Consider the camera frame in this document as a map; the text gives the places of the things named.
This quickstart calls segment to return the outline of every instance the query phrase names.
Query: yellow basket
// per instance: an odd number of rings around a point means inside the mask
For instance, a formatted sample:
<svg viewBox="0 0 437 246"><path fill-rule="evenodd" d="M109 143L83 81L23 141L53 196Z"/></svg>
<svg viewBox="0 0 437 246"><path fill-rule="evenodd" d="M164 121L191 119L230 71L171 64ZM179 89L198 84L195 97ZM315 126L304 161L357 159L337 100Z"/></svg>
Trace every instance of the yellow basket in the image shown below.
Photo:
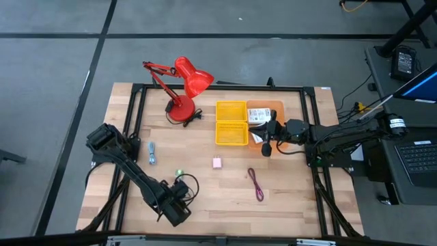
<svg viewBox="0 0 437 246"><path fill-rule="evenodd" d="M216 122L216 144L220 146L245 146L249 143L246 122Z"/></svg>
<svg viewBox="0 0 437 246"><path fill-rule="evenodd" d="M217 101L216 121L246 122L246 101Z"/></svg>

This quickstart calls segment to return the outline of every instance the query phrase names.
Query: wooden table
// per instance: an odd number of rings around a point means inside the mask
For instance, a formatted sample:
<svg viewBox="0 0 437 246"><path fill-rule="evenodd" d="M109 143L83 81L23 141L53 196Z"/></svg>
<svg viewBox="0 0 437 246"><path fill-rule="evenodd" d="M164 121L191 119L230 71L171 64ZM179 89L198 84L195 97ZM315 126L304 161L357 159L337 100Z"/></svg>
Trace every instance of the wooden table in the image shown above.
<svg viewBox="0 0 437 246"><path fill-rule="evenodd" d="M128 107L131 83L115 83L104 121L122 130ZM329 88L315 88L318 111L323 125L338 124L333 95ZM320 226L311 170L303 154L291 156L272 153L270 158L244 147L217 146L214 143L215 103L217 100L281 100L285 119L303 119L297 92L206 90L194 98L203 110L202 120L188 127L172 125L165 118L169 100L163 90L147 90L141 123L141 151L138 165L157 180L174 181L175 171L193 174L200 192L189 206L192 215L173 227L164 217L157 223L156 214L143 201L137 186L129 187L122 232L138 234L190 234L227 236L318 237ZM134 112L139 99L136 99ZM307 99L309 115L311 103ZM133 115L131 128L135 122ZM158 164L148 163L147 142L156 144ZM290 144L287 150L302 150ZM212 157L220 156L222 169L212 169ZM258 202L247 169L255 169L264 191ZM104 164L89 178L77 229L84 228L107 201L114 164ZM363 233L361 218L350 177L340 168L330 168L335 200L346 219ZM186 177L188 185L195 183ZM118 205L113 209L110 228L114 228ZM328 230L332 234L329 209L325 205Z"/></svg>

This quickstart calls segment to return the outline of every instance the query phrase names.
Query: yellow cable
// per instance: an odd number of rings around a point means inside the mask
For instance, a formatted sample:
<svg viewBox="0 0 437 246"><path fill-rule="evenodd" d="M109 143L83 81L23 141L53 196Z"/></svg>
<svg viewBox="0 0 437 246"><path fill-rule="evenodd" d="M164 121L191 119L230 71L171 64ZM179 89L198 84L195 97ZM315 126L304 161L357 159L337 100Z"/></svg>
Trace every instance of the yellow cable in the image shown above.
<svg viewBox="0 0 437 246"><path fill-rule="evenodd" d="M365 3L367 3L367 1L368 1L368 0L364 0L364 2L362 2L360 5L358 5L358 7L354 8L354 9L352 9L352 10L348 10L348 9L344 6L344 3L342 3L341 6L343 7L344 11L350 13L350 12L353 12L353 11L355 11L355 10L361 8L363 5L365 5Z"/></svg>

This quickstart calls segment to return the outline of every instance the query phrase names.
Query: red desk lamp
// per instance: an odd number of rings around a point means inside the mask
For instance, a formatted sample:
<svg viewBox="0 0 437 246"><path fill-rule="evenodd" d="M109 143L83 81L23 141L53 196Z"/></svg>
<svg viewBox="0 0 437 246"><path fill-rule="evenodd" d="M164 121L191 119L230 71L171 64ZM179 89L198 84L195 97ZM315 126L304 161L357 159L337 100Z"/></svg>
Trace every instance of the red desk lamp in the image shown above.
<svg viewBox="0 0 437 246"><path fill-rule="evenodd" d="M175 60L175 67L153 64L143 61L143 67L150 71L152 80L163 87L164 91L171 97L165 111L170 118L175 121L184 122L189 119L195 111L193 97L202 93L213 82L214 77L204 71L196 70L186 57L179 57ZM176 78L184 78L184 89L186 95L177 95L172 89L168 88L159 75L169 75Z"/></svg>

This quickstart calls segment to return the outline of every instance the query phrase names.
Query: lamp arm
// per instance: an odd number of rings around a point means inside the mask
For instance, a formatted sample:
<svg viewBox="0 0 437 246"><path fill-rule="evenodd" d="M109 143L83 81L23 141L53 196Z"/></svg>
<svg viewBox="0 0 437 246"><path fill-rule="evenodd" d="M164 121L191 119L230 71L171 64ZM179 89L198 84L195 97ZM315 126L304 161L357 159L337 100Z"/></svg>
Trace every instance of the lamp arm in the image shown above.
<svg viewBox="0 0 437 246"><path fill-rule="evenodd" d="M143 67L150 71L150 74L152 75L153 79L159 83L159 85L164 89L164 91L173 99L174 103L178 106L182 105L182 102L179 98L179 95L176 94L172 89L168 88L167 85L164 84L164 82L158 77L159 75L168 75L175 78L180 78L179 72L172 67L169 66L163 66L159 64L153 64L149 61L143 61Z"/></svg>

